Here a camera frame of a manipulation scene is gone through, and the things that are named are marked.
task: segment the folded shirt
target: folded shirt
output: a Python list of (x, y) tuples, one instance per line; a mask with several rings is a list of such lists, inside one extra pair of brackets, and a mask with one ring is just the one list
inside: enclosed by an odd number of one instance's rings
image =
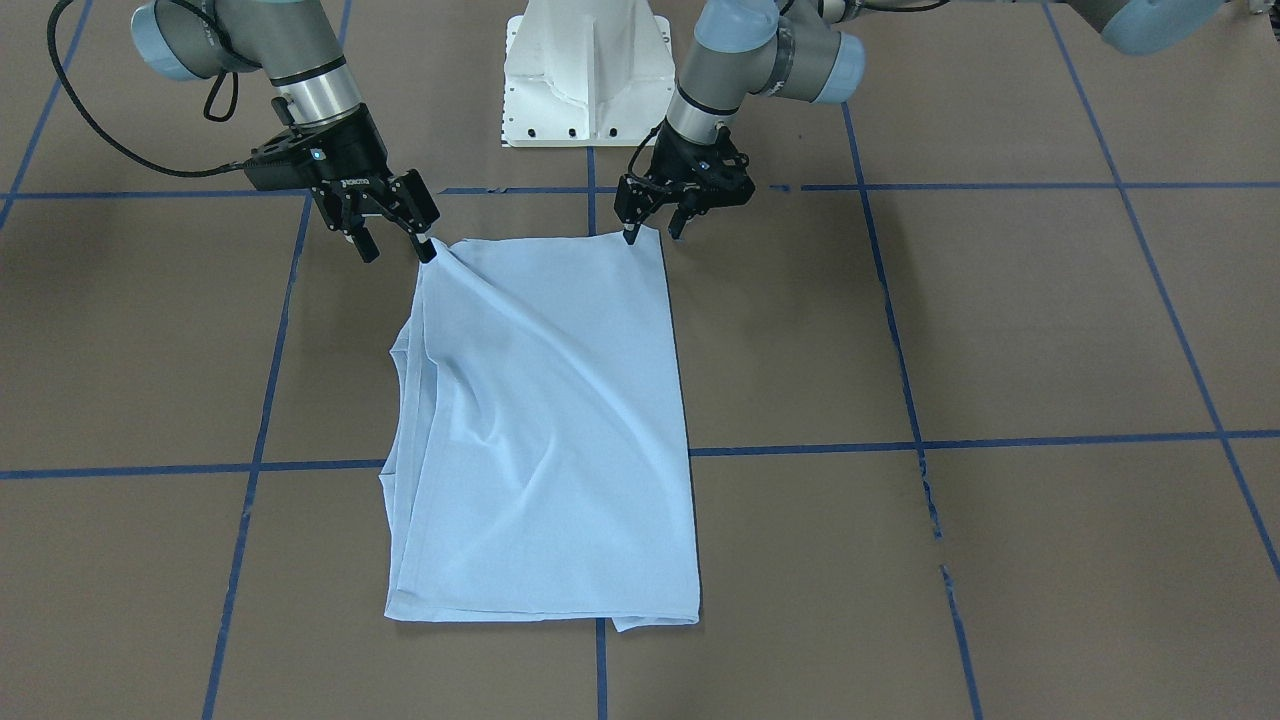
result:
[(387, 616), (696, 623), (658, 233), (433, 242), (392, 347)]

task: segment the white metal pedestal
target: white metal pedestal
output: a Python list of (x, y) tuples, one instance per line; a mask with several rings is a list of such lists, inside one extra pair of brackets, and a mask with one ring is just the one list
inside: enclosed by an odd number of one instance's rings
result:
[(671, 24), (646, 0), (530, 0), (504, 70), (503, 145), (634, 147), (676, 87)]

